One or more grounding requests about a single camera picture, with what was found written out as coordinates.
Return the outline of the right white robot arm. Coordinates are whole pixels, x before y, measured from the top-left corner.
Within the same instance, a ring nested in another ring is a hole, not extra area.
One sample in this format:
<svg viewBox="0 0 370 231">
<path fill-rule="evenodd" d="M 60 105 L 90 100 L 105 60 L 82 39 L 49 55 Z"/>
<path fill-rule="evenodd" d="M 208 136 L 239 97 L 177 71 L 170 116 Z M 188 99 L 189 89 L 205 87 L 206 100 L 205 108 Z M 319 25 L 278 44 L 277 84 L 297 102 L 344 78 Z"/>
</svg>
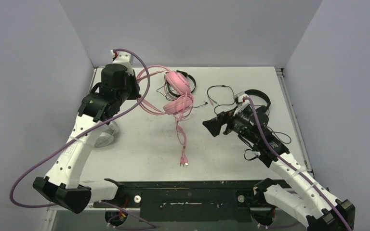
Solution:
<svg viewBox="0 0 370 231">
<path fill-rule="evenodd" d="M 202 124 L 214 137 L 220 134 L 222 126 L 226 126 L 224 135 L 235 132 L 255 152 L 256 159 L 282 177 L 295 191 L 290 193 L 274 180 L 266 178 L 253 188 L 256 204 L 270 204 L 282 209 L 308 231 L 352 231 L 355 206 L 321 186 L 268 128 L 268 121 L 266 113 L 253 113 L 246 108 L 238 114 L 234 110 L 221 112 Z"/>
</svg>

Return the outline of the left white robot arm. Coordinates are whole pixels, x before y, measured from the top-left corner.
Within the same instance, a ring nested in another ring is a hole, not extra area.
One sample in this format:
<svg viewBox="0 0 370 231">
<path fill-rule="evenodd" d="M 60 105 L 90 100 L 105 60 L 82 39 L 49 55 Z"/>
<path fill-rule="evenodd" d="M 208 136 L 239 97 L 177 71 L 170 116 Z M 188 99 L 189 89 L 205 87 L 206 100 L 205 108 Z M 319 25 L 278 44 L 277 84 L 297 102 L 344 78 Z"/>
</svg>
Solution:
<svg viewBox="0 0 370 231">
<path fill-rule="evenodd" d="M 86 161 L 111 118 L 126 100 L 141 97 L 131 64 L 108 64 L 101 71 L 101 81 L 94 85 L 78 109 L 67 147 L 44 177 L 37 177 L 33 188 L 48 201 L 75 214 L 92 202 L 106 200 L 113 207 L 124 203 L 120 183 L 111 179 L 82 182 Z"/>
</svg>

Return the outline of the pink headset with cable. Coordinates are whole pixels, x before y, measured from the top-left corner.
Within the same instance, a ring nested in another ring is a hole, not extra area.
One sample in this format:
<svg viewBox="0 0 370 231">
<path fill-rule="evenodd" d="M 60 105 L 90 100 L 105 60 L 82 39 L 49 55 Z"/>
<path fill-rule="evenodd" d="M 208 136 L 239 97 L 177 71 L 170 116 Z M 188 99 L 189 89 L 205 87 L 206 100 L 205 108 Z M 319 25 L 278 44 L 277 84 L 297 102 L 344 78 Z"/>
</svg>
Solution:
<svg viewBox="0 0 370 231">
<path fill-rule="evenodd" d="M 187 119 L 194 106 L 194 96 L 192 94 L 192 90 L 189 84 L 189 81 L 185 78 L 184 74 L 181 74 L 178 71 L 170 70 L 169 68 L 161 65 L 151 65 L 139 72 L 136 77 L 138 83 L 142 80 L 147 78 L 147 71 L 151 68 L 162 68 L 162 71 L 157 71 L 154 73 L 149 74 L 150 76 L 154 76 L 160 73 L 164 73 L 164 80 L 168 82 L 170 86 L 177 92 L 179 97 L 173 100 L 172 102 L 163 106 L 163 110 L 159 110 L 157 107 L 152 105 L 147 100 L 143 100 L 139 106 L 147 113 L 154 115 L 154 116 L 163 116 L 163 115 L 171 115 L 174 117 L 175 120 L 175 129 L 176 135 L 178 138 L 179 143 L 182 145 L 182 154 L 180 158 L 180 166 L 187 166 L 188 159 L 185 154 L 186 146 L 187 146 L 187 136 L 184 132 L 183 128 L 179 125 L 179 123 L 185 119 Z"/>
</svg>

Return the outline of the white grey gaming headset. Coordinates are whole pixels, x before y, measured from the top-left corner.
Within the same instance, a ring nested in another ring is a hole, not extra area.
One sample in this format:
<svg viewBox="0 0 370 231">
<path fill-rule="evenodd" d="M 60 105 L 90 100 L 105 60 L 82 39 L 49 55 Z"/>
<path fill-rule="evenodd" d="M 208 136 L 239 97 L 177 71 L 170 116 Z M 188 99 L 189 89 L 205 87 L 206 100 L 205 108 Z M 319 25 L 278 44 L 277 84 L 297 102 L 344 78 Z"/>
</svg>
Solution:
<svg viewBox="0 0 370 231">
<path fill-rule="evenodd" d="M 111 122 L 109 125 L 107 125 L 107 129 L 100 134 L 99 138 L 94 144 L 94 147 L 101 148 L 110 145 L 116 138 L 118 131 L 118 125 L 114 122 Z"/>
</svg>

